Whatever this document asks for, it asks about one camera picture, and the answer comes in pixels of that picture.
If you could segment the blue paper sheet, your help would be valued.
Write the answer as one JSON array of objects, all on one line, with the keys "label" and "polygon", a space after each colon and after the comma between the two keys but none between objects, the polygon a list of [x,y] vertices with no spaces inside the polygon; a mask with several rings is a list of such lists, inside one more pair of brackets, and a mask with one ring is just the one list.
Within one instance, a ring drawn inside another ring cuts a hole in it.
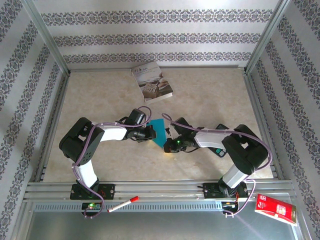
[{"label": "blue paper sheet", "polygon": [[165,142],[167,141],[167,132],[165,129],[165,121],[163,118],[151,120],[147,126],[152,126],[155,130],[155,138],[152,141],[159,146],[160,148],[164,147]]}]

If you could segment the grey metal sheet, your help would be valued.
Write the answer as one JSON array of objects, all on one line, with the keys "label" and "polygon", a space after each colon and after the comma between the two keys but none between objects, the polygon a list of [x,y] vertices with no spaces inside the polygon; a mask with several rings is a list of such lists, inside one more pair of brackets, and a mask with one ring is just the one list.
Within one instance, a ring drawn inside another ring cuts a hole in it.
[{"label": "grey metal sheet", "polygon": [[37,212],[27,240],[300,240],[288,224],[254,211],[234,218],[218,212]]}]

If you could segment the black calculator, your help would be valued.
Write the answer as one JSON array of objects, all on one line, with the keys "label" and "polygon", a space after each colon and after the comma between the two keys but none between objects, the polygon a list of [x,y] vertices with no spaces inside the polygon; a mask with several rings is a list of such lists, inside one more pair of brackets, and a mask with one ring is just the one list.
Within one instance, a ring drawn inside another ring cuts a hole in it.
[{"label": "black calculator", "polygon": [[[229,128],[227,126],[225,126],[224,124],[220,123],[217,125],[217,127],[215,129],[216,130],[228,130]],[[209,149],[215,155],[217,155],[219,158],[223,158],[227,154],[227,151],[225,149],[215,148],[215,147],[209,147]]]}]

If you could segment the paperback book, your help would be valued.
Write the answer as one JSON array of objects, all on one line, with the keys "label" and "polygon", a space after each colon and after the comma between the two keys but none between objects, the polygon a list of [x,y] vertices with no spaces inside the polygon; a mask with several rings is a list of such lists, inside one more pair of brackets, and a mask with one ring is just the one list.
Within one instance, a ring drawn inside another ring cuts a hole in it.
[{"label": "paperback book", "polygon": [[156,61],[133,67],[131,73],[146,104],[173,96],[173,89]]}]

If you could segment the red capped white marker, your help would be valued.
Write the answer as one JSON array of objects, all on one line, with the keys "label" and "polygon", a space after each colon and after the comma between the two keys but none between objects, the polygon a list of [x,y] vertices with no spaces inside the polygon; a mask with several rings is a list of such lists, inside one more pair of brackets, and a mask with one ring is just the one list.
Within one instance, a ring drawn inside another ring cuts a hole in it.
[{"label": "red capped white marker", "polygon": [[139,199],[140,199],[139,196],[132,197],[127,201],[124,201],[118,205],[115,205],[113,207],[108,208],[107,212],[111,213],[111,212],[114,212],[114,211],[119,210],[121,208],[124,208],[125,206],[130,205],[131,203],[134,203],[134,202],[138,201]]}]

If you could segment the small controller circuit board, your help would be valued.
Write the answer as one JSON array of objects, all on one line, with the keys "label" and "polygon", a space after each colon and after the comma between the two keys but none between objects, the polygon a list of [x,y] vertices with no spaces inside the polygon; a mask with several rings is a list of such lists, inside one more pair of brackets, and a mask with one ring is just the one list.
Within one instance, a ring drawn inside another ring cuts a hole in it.
[{"label": "small controller circuit board", "polygon": [[100,202],[84,202],[82,203],[82,211],[99,211],[101,209]]},{"label": "small controller circuit board", "polygon": [[236,212],[239,209],[239,202],[236,201],[223,201],[222,202],[222,208],[230,211],[230,212]]}]

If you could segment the red carton box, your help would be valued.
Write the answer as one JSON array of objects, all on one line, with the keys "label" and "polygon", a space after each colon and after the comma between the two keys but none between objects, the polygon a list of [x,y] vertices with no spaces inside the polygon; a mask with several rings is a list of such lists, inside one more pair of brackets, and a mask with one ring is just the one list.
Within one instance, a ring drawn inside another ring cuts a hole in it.
[{"label": "red carton box", "polygon": [[293,204],[258,193],[256,197],[256,213],[297,227],[297,207]]}]

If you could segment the wide aluminium mounting rail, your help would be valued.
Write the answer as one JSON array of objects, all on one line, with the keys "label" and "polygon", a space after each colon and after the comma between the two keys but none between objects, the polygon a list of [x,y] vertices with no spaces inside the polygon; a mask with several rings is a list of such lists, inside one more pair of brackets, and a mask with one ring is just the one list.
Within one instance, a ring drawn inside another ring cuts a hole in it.
[{"label": "wide aluminium mounting rail", "polygon": [[[143,202],[187,202],[203,201],[204,192],[199,186],[209,180],[150,180],[114,181],[114,201],[139,196]],[[253,198],[257,193],[273,198],[297,197],[291,180],[258,178]],[[28,183],[24,202],[69,202],[72,182],[31,182]]]}]

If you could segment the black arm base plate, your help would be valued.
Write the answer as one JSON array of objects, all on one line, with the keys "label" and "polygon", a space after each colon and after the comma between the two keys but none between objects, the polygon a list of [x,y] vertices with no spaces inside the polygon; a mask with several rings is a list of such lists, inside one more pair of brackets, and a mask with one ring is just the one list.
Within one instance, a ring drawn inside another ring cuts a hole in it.
[{"label": "black arm base plate", "polygon": [[[113,200],[115,194],[114,184],[99,183],[92,187],[92,190],[98,193],[104,200]],[[72,185],[70,192],[71,200],[99,200],[100,198],[86,189],[84,186],[76,183]]]},{"label": "black arm base plate", "polygon": [[202,184],[205,199],[222,198],[247,198],[249,196],[246,183],[240,182],[235,188],[230,188],[224,183],[205,182]]}]

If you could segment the thin aluminium back rail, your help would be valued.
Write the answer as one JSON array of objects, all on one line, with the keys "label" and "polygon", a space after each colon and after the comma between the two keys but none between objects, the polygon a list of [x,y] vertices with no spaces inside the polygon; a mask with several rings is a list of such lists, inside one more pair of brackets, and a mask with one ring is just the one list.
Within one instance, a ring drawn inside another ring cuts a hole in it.
[{"label": "thin aluminium back rail", "polygon": [[[241,69],[244,70],[245,67],[240,67],[238,65],[176,65],[176,66],[160,66],[160,69]],[[131,72],[131,68],[88,68],[88,69],[72,69],[70,73],[95,73],[95,72]]]}]

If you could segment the aluminium side rail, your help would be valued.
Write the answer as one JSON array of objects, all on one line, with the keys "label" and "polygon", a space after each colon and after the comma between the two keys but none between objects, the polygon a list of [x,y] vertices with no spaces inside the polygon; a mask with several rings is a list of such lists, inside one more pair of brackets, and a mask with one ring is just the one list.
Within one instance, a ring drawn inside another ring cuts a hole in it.
[{"label": "aluminium side rail", "polygon": [[271,169],[273,172],[275,172],[274,177],[277,178],[278,180],[285,180],[286,177],[283,175],[283,171],[282,171],[281,165],[278,160],[277,151],[274,147],[274,144],[273,144],[270,132],[269,132],[268,124],[266,122],[265,115],[263,112],[263,108],[261,107],[259,96],[257,95],[252,78],[250,75],[246,74],[246,72],[243,73],[243,78],[244,78],[244,83],[247,88],[249,99],[250,99],[250,102],[252,105],[252,109],[253,109],[253,112],[254,112],[254,115],[255,115],[255,118],[257,121],[257,125],[259,128],[261,139],[266,144],[268,144],[268,146],[271,150],[271,153],[273,155],[273,159],[271,162],[271,165],[273,167]]},{"label": "aluminium side rail", "polygon": [[59,118],[63,107],[63,102],[69,83],[69,77],[69,74],[63,74],[61,77],[61,81],[59,83],[55,99],[51,108],[50,118],[46,125],[45,135],[42,139],[42,148],[40,150],[39,159],[30,178],[30,182],[40,182],[42,180],[43,170],[46,168],[48,164],[56,130],[58,127]]}]

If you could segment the aluminium frame post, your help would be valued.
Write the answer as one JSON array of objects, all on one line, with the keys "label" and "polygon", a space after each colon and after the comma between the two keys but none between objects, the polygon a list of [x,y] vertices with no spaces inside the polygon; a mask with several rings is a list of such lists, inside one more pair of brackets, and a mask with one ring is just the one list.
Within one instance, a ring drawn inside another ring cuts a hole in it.
[{"label": "aluminium frame post", "polygon": [[253,68],[255,67],[257,61],[259,60],[259,57],[263,53],[267,43],[271,39],[274,31],[277,28],[277,25],[279,24],[282,16],[286,12],[286,9],[288,8],[289,4],[292,0],[279,0],[277,5],[275,6],[275,9],[270,17],[270,20],[268,21],[267,25],[265,26],[260,39],[258,40],[258,43],[256,47],[254,48],[251,57],[246,64],[244,68],[244,72],[246,75],[249,75]]},{"label": "aluminium frame post", "polygon": [[52,37],[50,31],[48,30],[41,14],[36,8],[33,0],[20,0],[26,12],[33,21],[37,31],[40,33],[44,43],[47,45],[48,49],[52,53],[55,61],[58,63],[59,67],[62,69],[63,73],[67,76],[70,75],[70,69],[67,66],[65,59],[63,58],[59,48]]}]

